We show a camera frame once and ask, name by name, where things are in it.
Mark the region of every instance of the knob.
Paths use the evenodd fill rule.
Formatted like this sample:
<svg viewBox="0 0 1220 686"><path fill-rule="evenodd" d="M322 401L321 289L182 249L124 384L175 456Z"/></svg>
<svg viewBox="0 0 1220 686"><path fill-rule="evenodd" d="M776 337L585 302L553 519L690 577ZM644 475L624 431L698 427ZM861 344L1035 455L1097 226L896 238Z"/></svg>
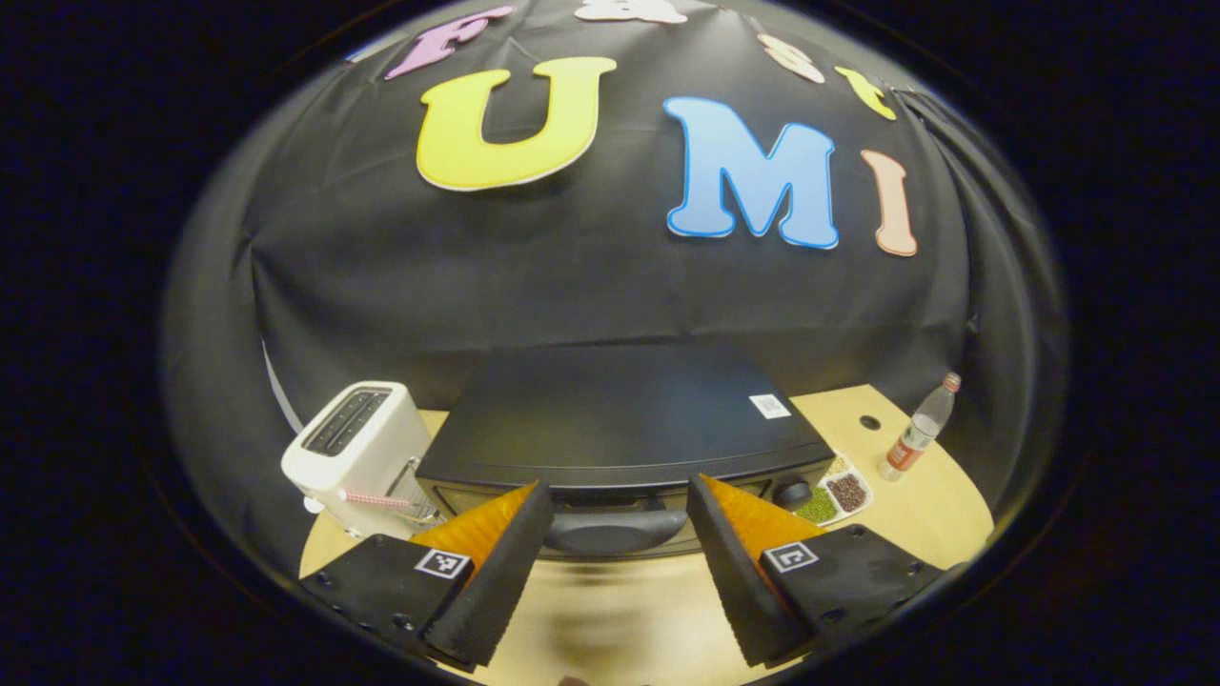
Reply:
<svg viewBox="0 0 1220 686"><path fill-rule="evenodd" d="M772 500L781 508L792 511L800 509L800 505L808 503L813 497L814 492L809 489L809 483L797 481L778 488Z"/></svg>

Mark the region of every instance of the bottle label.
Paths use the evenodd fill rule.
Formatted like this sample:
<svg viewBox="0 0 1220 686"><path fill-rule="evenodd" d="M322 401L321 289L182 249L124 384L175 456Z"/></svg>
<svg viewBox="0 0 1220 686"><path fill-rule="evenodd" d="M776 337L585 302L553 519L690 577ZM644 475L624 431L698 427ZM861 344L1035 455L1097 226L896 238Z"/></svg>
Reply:
<svg viewBox="0 0 1220 686"><path fill-rule="evenodd" d="M920 431L914 422L906 426L906 431L898 437L894 447L889 449L886 460L889 466L905 471L910 469L915 460L924 454L924 450L932 443L932 437Z"/></svg>

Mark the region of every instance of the barcode sticker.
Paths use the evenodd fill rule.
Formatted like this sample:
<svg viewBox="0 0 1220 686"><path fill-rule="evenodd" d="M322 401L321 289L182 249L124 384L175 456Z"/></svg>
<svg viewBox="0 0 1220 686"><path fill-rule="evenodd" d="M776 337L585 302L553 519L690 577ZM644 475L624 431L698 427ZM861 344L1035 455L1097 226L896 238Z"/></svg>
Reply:
<svg viewBox="0 0 1220 686"><path fill-rule="evenodd" d="M788 408L783 406L783 403L781 403L778 398L771 395L770 393L766 395L750 395L750 402L754 403L754 406L758 408L759 411L762 413L762 416L765 416L766 419L780 419L782 416L792 416L792 413L788 411Z"/></svg>

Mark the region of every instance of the yellow letter u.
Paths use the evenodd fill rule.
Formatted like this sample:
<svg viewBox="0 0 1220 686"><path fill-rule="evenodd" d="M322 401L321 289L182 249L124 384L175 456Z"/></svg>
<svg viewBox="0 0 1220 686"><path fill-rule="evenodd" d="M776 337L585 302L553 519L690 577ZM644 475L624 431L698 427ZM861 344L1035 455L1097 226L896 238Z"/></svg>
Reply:
<svg viewBox="0 0 1220 686"><path fill-rule="evenodd" d="M617 65L606 57L565 57L534 67L550 77L547 123L516 143L483 140L483 112L492 88L509 81L506 70L477 72L434 85L420 128L416 165L434 186L479 190L528 183L566 167L584 154L598 131L598 82Z"/></svg>

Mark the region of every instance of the plastic bottle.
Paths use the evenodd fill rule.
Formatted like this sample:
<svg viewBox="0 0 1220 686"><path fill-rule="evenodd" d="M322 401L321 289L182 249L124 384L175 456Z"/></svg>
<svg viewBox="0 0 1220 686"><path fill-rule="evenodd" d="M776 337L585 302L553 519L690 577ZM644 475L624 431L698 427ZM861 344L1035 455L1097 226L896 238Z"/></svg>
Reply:
<svg viewBox="0 0 1220 686"><path fill-rule="evenodd" d="M949 421L949 413L953 411L953 394L960 387L961 377L950 371L944 377L944 383L928 393L927 398L924 398L919 409L911 415L911 422L894 442L894 447L877 463L877 471L883 478L898 481L903 472L909 470L915 460L924 454L924 450Z"/></svg>

